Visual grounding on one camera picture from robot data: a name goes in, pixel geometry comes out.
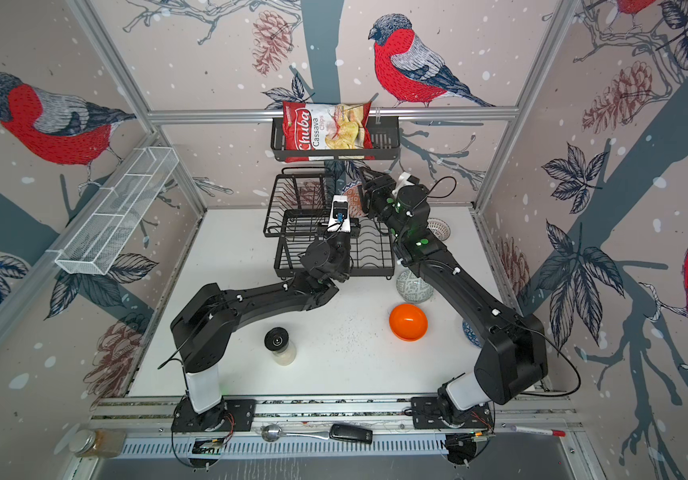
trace white mesh shelf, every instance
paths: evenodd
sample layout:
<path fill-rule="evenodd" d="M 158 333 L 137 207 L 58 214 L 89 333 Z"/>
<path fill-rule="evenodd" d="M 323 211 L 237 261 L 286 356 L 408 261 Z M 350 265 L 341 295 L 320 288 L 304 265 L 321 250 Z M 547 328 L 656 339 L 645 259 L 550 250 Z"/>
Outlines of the white mesh shelf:
<path fill-rule="evenodd" d="M 109 188 L 109 195 L 56 259 L 68 274 L 106 275 L 179 163 L 173 148 L 138 151 L 128 172 Z"/>

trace key fob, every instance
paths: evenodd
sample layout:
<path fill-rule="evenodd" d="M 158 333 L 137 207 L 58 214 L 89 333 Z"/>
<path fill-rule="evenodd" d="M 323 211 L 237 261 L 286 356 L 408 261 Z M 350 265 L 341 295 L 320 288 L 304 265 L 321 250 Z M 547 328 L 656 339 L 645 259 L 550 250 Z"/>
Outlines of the key fob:
<path fill-rule="evenodd" d="M 334 423 L 331 426 L 330 437 L 343 442 L 367 443 L 369 445 L 373 442 L 371 430 L 341 423 Z"/>

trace spice jar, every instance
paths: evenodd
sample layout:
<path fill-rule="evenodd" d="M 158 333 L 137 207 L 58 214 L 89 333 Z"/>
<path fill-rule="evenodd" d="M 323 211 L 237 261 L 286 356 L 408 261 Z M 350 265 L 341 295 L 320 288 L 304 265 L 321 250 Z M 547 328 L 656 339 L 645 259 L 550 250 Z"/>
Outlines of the spice jar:
<path fill-rule="evenodd" d="M 266 333 L 264 346 L 272 352 L 272 358 L 278 365 L 290 365 L 296 358 L 296 346 L 288 338 L 288 331 L 280 326 Z"/>
<path fill-rule="evenodd" d="M 116 457 L 123 451 L 125 431 L 97 428 L 80 430 L 69 441 L 69 449 L 78 458 Z"/>

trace metal spoon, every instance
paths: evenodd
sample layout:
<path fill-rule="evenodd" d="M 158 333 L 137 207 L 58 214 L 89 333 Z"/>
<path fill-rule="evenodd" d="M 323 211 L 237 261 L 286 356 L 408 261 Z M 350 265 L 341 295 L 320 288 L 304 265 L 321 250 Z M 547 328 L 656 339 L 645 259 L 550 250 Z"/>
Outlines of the metal spoon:
<path fill-rule="evenodd" d="M 261 428 L 261 437 L 268 442 L 276 442 L 280 437 L 313 437 L 327 440 L 330 438 L 328 432 L 313 432 L 313 433 L 286 433 L 276 423 L 263 426 Z"/>

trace red chip bag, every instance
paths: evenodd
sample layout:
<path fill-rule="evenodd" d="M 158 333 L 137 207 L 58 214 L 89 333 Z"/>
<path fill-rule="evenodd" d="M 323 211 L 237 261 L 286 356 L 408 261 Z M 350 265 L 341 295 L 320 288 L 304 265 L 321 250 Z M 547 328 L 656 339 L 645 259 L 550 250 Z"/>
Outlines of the red chip bag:
<path fill-rule="evenodd" d="M 373 148 L 366 129 L 371 104 L 299 104 L 282 103 L 282 132 L 286 150 L 342 150 Z M 341 157 L 363 159 L 363 156 Z M 312 160 L 331 160 L 315 157 Z M 307 161 L 308 157 L 291 157 L 286 162 Z"/>

